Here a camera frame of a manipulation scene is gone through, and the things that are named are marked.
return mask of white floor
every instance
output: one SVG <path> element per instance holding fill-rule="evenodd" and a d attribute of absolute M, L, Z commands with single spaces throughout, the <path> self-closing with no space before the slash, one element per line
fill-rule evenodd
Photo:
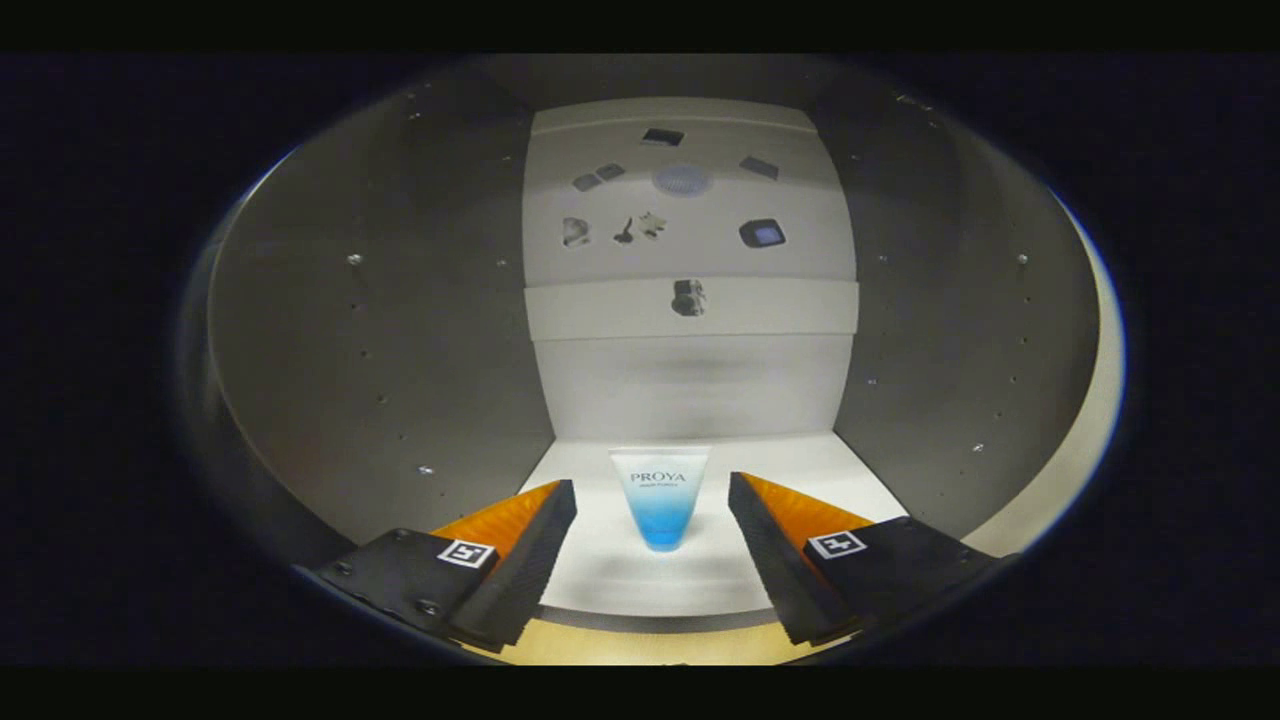
<path fill-rule="evenodd" d="M 580 612 L 690 618 L 772 606 L 728 509 L 728 477 L 741 470 L 872 521 L 908 512 L 835 433 L 696 441 L 710 456 L 684 544 L 657 553 L 631 519 L 609 450 L 626 442 L 556 441 L 521 492 L 568 478 L 577 518 L 543 605 Z"/>

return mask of blue gradient tube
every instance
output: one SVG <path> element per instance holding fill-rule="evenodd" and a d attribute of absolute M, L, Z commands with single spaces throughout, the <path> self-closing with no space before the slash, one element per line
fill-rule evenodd
<path fill-rule="evenodd" d="M 609 459 L 649 550 L 671 552 L 689 528 L 710 447 L 618 447 Z"/>

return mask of dark square object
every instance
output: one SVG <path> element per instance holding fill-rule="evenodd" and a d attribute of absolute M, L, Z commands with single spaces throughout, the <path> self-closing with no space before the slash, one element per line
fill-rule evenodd
<path fill-rule="evenodd" d="M 603 168 L 595 170 L 595 174 L 600 176 L 600 179 L 603 181 L 611 181 L 625 172 L 626 170 L 622 169 L 622 165 L 618 165 L 617 163 L 609 163 L 608 165 L 604 165 Z"/>
<path fill-rule="evenodd" d="M 778 179 L 778 167 L 772 163 L 765 163 L 759 158 L 748 156 L 745 160 L 737 164 L 737 167 L 744 170 L 753 172 L 758 176 L 764 176 L 772 181 Z"/>
<path fill-rule="evenodd" d="M 649 128 L 649 132 L 644 133 L 644 138 L 641 138 L 640 142 L 645 145 L 666 145 L 667 147 L 675 147 L 680 145 L 681 140 L 685 140 L 685 133 L 678 129 Z"/>
<path fill-rule="evenodd" d="M 598 184 L 600 184 L 600 178 L 590 173 L 585 176 L 577 176 L 576 178 L 573 178 L 573 187 L 581 190 L 582 192 L 586 192 L 588 190 L 591 190 Z"/>
<path fill-rule="evenodd" d="M 737 233 L 748 247 L 773 247 L 787 241 L 778 222 L 773 219 L 751 220 L 739 228 Z"/>

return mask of wooden floor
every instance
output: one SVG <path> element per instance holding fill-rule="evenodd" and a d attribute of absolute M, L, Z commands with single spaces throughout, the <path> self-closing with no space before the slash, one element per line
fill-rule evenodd
<path fill-rule="evenodd" d="M 493 653 L 512 665 L 778 665 L 836 647 L 791 644 L 781 623 L 714 633 L 611 633 L 530 620 L 515 647 Z"/>

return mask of gray curved wall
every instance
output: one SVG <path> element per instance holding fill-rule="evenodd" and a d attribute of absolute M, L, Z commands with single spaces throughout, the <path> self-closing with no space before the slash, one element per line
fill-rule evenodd
<path fill-rule="evenodd" d="M 521 269 L 527 120 L 479 73 L 433 74 L 303 143 L 228 232 L 210 296 L 228 404 L 357 543 L 511 496 L 550 446 Z"/>
<path fill-rule="evenodd" d="M 964 537 L 1074 423 L 1097 290 L 1043 183 L 886 90 L 849 73 L 810 109 L 845 186 L 864 299 L 835 429 L 914 516 Z"/>

